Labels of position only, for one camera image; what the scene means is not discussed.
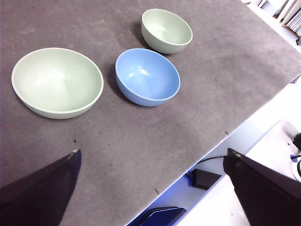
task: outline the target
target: green bowl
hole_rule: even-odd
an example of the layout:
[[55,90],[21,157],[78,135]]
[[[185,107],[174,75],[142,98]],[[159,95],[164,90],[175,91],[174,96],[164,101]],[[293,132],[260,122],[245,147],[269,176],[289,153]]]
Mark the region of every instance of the green bowl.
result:
[[181,51],[191,42],[193,36],[191,28],[182,18],[158,8],[143,13],[141,29],[147,44],[165,54]]

